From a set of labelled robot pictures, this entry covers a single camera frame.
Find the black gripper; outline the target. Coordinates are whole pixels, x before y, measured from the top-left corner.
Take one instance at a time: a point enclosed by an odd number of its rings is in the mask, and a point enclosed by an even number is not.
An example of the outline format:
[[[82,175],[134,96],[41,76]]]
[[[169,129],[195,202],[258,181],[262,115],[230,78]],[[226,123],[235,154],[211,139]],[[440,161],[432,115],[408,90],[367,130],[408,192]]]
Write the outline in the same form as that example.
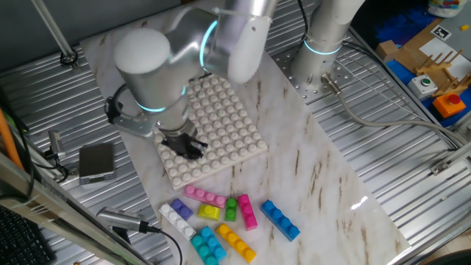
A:
[[[178,156],[187,160],[201,158],[208,144],[196,139],[197,129],[193,123],[185,123],[177,130],[163,130],[161,143],[173,150]]]

